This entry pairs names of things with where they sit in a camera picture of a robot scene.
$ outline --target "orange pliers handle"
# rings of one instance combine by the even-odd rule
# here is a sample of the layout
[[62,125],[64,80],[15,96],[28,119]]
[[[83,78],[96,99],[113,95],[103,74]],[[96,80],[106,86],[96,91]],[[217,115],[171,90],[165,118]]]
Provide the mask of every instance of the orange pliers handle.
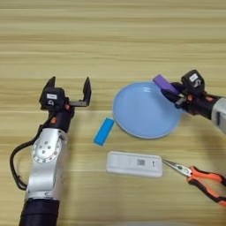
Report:
[[226,207],[226,198],[220,196],[217,192],[215,192],[211,188],[204,186],[199,180],[199,178],[211,179],[226,186],[226,178],[220,174],[201,171],[194,166],[190,167],[190,169],[192,170],[192,175],[187,178],[188,183],[190,185],[195,185],[196,187],[198,187],[212,201]]

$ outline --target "blue block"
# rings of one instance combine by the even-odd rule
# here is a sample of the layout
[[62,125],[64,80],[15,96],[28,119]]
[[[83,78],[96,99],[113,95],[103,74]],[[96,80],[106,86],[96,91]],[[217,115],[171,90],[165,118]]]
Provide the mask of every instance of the blue block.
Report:
[[100,130],[97,132],[95,138],[94,138],[94,143],[97,145],[102,146],[106,140],[106,138],[108,138],[109,133],[111,131],[111,128],[114,124],[114,120],[110,119],[110,118],[106,118],[102,124],[102,127],[100,128]]

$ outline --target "wooden table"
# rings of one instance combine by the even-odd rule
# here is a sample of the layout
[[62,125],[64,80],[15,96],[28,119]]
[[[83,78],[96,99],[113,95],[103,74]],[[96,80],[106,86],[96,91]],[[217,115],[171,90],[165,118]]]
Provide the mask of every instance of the wooden table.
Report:
[[[185,115],[157,140],[115,125],[104,147],[93,142],[103,119],[112,117],[115,94],[129,83],[158,73],[178,81],[198,69],[208,92],[226,95],[224,0],[2,0],[0,31],[0,225],[19,223],[24,193],[12,180],[9,156],[47,117],[38,101],[53,75],[75,99],[86,76],[93,88],[91,106],[72,121],[58,225],[225,225],[225,208],[169,167],[162,179],[105,172],[108,152],[124,150],[225,173],[226,138],[207,120]],[[29,150],[21,152],[24,179],[30,165]]]

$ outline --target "blue plate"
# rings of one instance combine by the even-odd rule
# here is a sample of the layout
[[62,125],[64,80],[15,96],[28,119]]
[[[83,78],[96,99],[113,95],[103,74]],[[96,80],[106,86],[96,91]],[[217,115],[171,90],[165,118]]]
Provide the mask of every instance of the blue plate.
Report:
[[113,102],[113,116],[119,126],[133,136],[156,139],[178,125],[182,110],[176,109],[149,82],[133,83],[120,90]]

